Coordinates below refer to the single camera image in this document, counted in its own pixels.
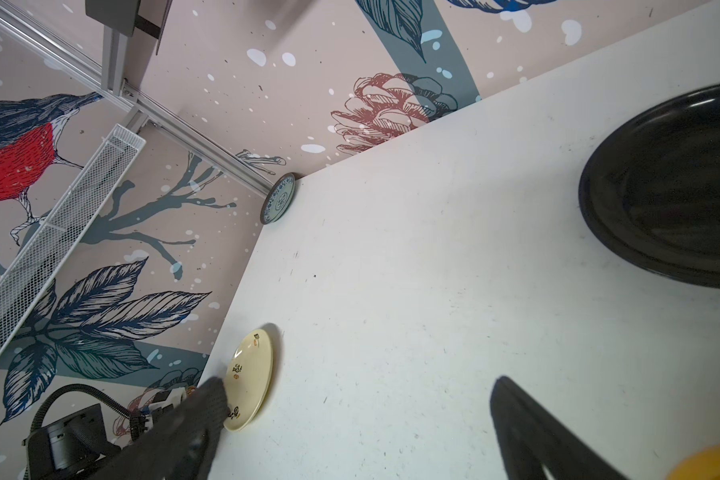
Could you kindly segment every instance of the bird illustration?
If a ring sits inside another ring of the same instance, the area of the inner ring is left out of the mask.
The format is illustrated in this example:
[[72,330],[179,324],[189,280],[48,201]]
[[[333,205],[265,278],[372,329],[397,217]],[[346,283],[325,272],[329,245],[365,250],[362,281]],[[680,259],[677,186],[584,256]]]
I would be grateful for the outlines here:
[[27,221],[10,231],[19,245],[19,232],[44,216],[34,216],[28,190],[51,164],[82,168],[59,156],[57,145],[67,121],[80,108],[101,100],[98,93],[58,94],[22,101],[0,101],[0,201],[18,200]]

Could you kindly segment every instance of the white wire mesh basket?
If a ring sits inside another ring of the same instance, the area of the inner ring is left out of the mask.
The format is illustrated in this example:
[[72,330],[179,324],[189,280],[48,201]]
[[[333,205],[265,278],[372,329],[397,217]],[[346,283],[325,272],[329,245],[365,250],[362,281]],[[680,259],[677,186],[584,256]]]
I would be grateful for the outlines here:
[[80,242],[146,140],[116,125],[0,278],[0,354]]

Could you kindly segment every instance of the tree branch illustration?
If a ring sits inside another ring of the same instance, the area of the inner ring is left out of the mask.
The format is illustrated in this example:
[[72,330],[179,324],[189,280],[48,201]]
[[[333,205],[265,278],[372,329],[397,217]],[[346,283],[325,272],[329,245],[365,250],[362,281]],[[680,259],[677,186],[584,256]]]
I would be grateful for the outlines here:
[[[213,181],[223,176],[224,173],[214,167],[208,167],[196,176],[196,170],[202,163],[200,157],[189,154],[186,162],[186,169],[182,177],[174,187],[168,190],[162,197],[140,206],[131,212],[120,214],[121,201],[128,190],[136,185],[130,180],[125,180],[112,193],[112,208],[104,215],[99,215],[83,236],[82,242],[89,245],[98,244],[104,240],[138,240],[153,247],[169,264],[175,265],[178,262],[171,255],[165,245],[193,245],[196,240],[169,241],[155,238],[142,232],[131,231],[117,233],[119,230],[138,225],[144,220],[151,218],[165,210],[181,208],[184,205],[207,206],[209,208],[231,208],[237,206],[233,202],[228,204],[217,204],[216,198],[199,198],[197,195]],[[182,267],[173,272],[173,278],[182,277]]]
[[285,166],[286,159],[283,157],[269,157],[269,155],[265,155],[264,157],[259,156],[258,154],[252,154],[248,150],[243,150],[240,153],[237,154],[237,157],[242,160],[246,165],[248,165],[250,168],[256,169],[258,171],[264,172],[267,175],[274,175],[275,172],[270,170],[267,167],[264,167],[264,165],[279,165],[279,166]]

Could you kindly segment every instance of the leaf illustration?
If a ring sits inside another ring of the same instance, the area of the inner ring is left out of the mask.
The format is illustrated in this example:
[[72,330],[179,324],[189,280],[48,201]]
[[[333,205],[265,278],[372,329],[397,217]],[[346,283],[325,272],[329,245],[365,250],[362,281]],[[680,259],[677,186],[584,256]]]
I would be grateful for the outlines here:
[[463,8],[480,8],[483,12],[502,13],[525,10],[531,5],[552,3],[557,0],[448,0],[450,3]]
[[143,340],[182,321],[209,293],[161,292],[112,306],[83,322],[92,336]]
[[94,270],[61,297],[51,322],[81,322],[122,302],[134,292],[145,263],[146,259]]
[[35,403],[56,375],[56,349],[35,342],[11,360],[3,387],[6,423]]
[[115,379],[153,368],[130,340],[97,338],[76,332],[59,340],[57,346],[64,363],[87,379]]
[[381,30],[422,51],[422,0],[355,0]]
[[37,303],[35,303],[32,312],[24,322],[24,326],[33,326],[43,318],[50,315],[50,312],[54,309],[56,303],[56,279],[54,278],[48,288],[40,297]]

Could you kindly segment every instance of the black cable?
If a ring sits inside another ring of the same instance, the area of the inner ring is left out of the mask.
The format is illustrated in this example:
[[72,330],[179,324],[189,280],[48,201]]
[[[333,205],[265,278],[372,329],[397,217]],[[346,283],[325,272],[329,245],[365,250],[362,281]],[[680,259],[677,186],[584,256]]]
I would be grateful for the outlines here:
[[121,416],[130,419],[130,410],[128,408],[125,408],[121,404],[117,403],[115,400],[113,400],[111,397],[109,397],[107,394],[102,392],[99,389],[95,389],[90,385],[84,385],[82,383],[71,383],[69,385],[65,385],[58,389],[57,391],[51,393],[48,398],[45,399],[43,404],[38,408],[37,413],[34,414],[34,417],[32,418],[32,425],[29,427],[29,433],[30,435],[35,430],[39,430],[43,427],[43,420],[45,420],[45,414],[48,413],[48,409],[50,406],[63,394],[67,392],[82,392],[87,393],[88,395],[92,396],[93,398],[96,398],[97,400],[100,400],[103,404],[108,406],[109,408],[112,408],[115,410],[118,414]]

